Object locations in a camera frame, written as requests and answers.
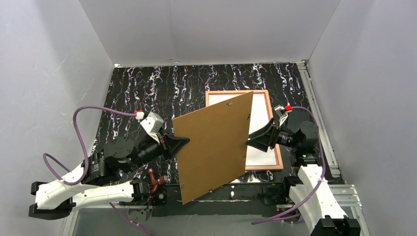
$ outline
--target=black marble table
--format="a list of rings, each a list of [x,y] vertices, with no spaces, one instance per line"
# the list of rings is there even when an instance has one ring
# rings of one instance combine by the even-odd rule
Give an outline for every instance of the black marble table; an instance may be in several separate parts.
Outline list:
[[[165,129],[173,132],[172,119],[205,107],[206,90],[267,89],[271,105],[309,108],[308,99],[294,63],[228,64],[115,68],[107,92],[105,107],[133,113],[135,110],[158,113]],[[115,137],[137,138],[139,123],[135,119],[103,113],[93,150]],[[237,179],[242,183],[281,182],[295,172],[290,166],[289,151],[281,146],[282,171],[247,171]],[[179,182],[176,160],[161,158],[147,164],[120,182],[133,177],[145,178],[147,169],[166,175],[170,184]]]

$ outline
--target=cable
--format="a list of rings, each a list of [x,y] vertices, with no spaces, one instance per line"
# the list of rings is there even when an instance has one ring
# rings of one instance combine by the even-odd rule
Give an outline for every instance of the cable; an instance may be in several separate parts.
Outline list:
[[[309,115],[311,116],[311,118],[313,120],[313,123],[315,125],[317,125],[317,121],[314,118],[314,115],[313,115],[313,113],[311,113],[310,110],[308,110],[305,107],[293,107],[293,110],[294,109],[303,110],[303,111],[309,113]],[[323,146],[322,146],[322,142],[320,140],[320,136],[318,138],[318,143],[319,143],[319,151],[320,151],[320,157],[322,159],[322,167],[323,167],[322,174],[320,175],[320,179],[323,179],[323,177],[326,174],[326,167],[325,167],[325,157],[324,157],[324,154],[323,154]],[[306,203],[313,196],[313,194],[317,191],[317,189],[320,187],[320,184],[321,183],[322,183],[321,180],[318,181],[317,182],[317,185],[307,195],[307,197],[304,200],[302,200],[300,203],[298,203],[297,205],[295,205],[294,207],[292,207],[292,208],[290,208],[290,209],[288,209],[288,210],[286,210],[286,211],[284,211],[284,212],[282,212],[282,213],[280,213],[278,215],[275,215],[275,216],[272,216],[272,217],[269,217],[269,218],[266,218],[266,219],[254,221],[254,222],[252,222],[252,225],[257,225],[257,224],[261,224],[261,223],[265,223],[265,222],[270,222],[270,221],[275,221],[275,220],[282,220],[283,219],[283,218],[281,218],[282,216],[285,216],[285,215],[287,215],[287,214],[289,214],[289,213],[297,210],[300,206],[302,206],[304,203]]]
[[[67,181],[63,181],[63,183],[64,184],[66,184],[66,185],[76,185],[76,184],[78,184],[78,183],[80,183],[83,179],[84,179],[84,177],[86,176],[86,174],[87,174],[87,171],[88,171],[88,169],[89,169],[89,156],[87,155],[87,149],[86,149],[86,146],[85,146],[85,144],[84,144],[84,141],[83,141],[83,138],[81,137],[81,133],[80,133],[80,130],[79,130],[79,128],[78,128],[78,125],[77,125],[77,114],[80,112],[80,111],[82,111],[82,110],[84,110],[84,109],[97,109],[97,110],[103,110],[103,111],[106,111],[106,112],[113,112],[113,113],[115,113],[115,114],[118,114],[118,115],[121,115],[121,116],[128,116],[128,117],[136,117],[136,113],[135,114],[130,114],[130,113],[124,113],[124,112],[119,112],[119,111],[116,111],[116,110],[113,110],[113,109],[110,109],[110,108],[107,108],[107,107],[99,107],[99,106],[84,106],[84,107],[80,107],[80,108],[78,108],[77,110],[75,110],[75,112],[74,112],[74,115],[73,115],[73,117],[72,117],[72,121],[73,121],[73,123],[74,123],[74,129],[75,129],[75,133],[77,133],[77,137],[78,137],[78,140],[80,141],[80,144],[81,144],[81,148],[83,149],[83,154],[84,154],[84,163],[85,163],[85,165],[84,165],[84,172],[83,172],[83,175],[80,177],[80,179],[78,179],[77,181],[75,181],[75,182],[67,182]],[[48,153],[44,153],[43,154],[43,160],[44,160],[44,162],[45,162],[45,164],[46,164],[46,166],[48,167],[48,169],[51,171],[51,173],[57,178],[57,179],[59,179],[59,180],[62,180],[62,178],[61,178],[61,176],[59,176],[58,175],[58,173],[54,170],[54,168],[52,168],[52,166],[49,164],[49,162],[48,162],[48,159],[47,159],[47,157],[49,157],[49,158],[51,158],[53,161],[55,161],[59,166],[61,166],[62,168],[64,168],[67,172],[70,172],[70,170],[66,167],[66,166],[64,166],[62,163],[60,163],[56,158],[54,158],[53,156],[51,156],[50,154],[48,154]],[[115,205],[113,204],[113,203],[109,203],[111,206],[112,206],[112,208],[116,211],[116,213],[121,217],[121,218],[123,218],[123,220],[125,220],[127,223],[129,223],[130,225],[133,225],[134,227],[136,227],[136,228],[138,228],[138,229],[140,229],[140,230],[142,230],[142,231],[144,231],[145,233],[147,233],[148,235],[151,235],[151,236],[155,236],[155,234],[149,229],[149,228],[147,228],[146,226],[144,226],[144,225],[142,225],[142,224],[139,224],[139,223],[137,223],[137,222],[134,222],[134,221],[130,221],[129,220],[129,218],[128,217],[126,217],[126,216],[124,216],[116,207],[115,207]]]
[[[89,156],[87,155],[87,149],[86,149],[86,145],[84,144],[83,138],[81,137],[80,134],[80,130],[78,129],[78,125],[77,125],[77,114],[84,110],[84,109],[97,109],[97,110],[103,110],[106,112],[113,112],[115,114],[121,115],[121,116],[127,116],[127,117],[136,117],[136,113],[131,114],[131,113],[124,113],[124,112],[119,112],[107,107],[99,107],[99,106],[84,106],[84,107],[80,107],[77,110],[75,110],[74,115],[72,116],[72,122],[74,124],[74,129],[75,129],[75,133],[77,133],[77,137],[78,140],[80,140],[80,144],[81,144],[81,148],[83,149],[83,154],[84,154],[84,172],[81,175],[81,177],[76,180],[75,182],[67,182],[66,180],[63,181],[64,184],[66,185],[76,185],[78,183],[80,183],[84,177],[87,175],[87,171],[89,170]],[[54,157],[52,157],[51,155],[44,153],[43,154],[43,160],[46,164],[46,166],[48,167],[48,169],[52,172],[52,174],[59,180],[62,180],[61,176],[58,175],[58,173],[52,168],[52,166],[49,164],[48,160],[46,159],[46,156],[50,157],[52,160],[54,160],[56,163],[58,163],[61,167],[63,167],[62,164],[59,163],[59,161],[57,161]]]

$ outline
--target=gray wall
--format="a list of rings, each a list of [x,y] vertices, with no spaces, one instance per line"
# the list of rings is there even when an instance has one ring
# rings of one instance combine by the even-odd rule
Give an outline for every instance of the gray wall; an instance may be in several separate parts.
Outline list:
[[[340,0],[80,0],[113,63],[310,58]]]
[[[78,1],[1,1],[0,44],[1,234],[56,236],[62,220],[28,217],[30,184],[54,180],[43,152],[81,162],[72,113],[104,104],[113,65]],[[79,116],[87,148],[99,115]]]
[[[342,0],[309,62],[370,232],[416,235],[417,2]]]

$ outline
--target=wooden picture frame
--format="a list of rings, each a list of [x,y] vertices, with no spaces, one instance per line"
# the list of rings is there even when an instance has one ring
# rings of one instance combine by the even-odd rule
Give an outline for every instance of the wooden picture frame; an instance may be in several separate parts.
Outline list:
[[[209,103],[209,96],[210,95],[241,95],[245,94],[247,92],[253,92],[254,96],[256,94],[262,94],[265,99],[265,104],[267,107],[267,113],[268,113],[268,120],[270,120],[273,117],[272,114],[272,106],[271,102],[269,100],[269,93],[268,90],[222,90],[222,91],[206,91],[206,107],[210,105]],[[279,149],[279,145],[276,145],[274,148],[275,158],[276,158],[276,165],[251,165],[246,166],[246,170],[282,170],[284,169],[284,165],[282,164],[282,157],[281,157],[281,151]]]

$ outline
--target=copper pipe fitting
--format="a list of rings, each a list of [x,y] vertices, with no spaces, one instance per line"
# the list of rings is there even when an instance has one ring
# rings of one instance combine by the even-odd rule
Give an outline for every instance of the copper pipe fitting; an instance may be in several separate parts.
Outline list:
[[[150,183],[152,184],[152,189],[150,190],[152,195],[158,191],[159,186],[167,184],[167,177],[161,176],[159,179],[156,179],[153,169],[149,169],[149,177]]]

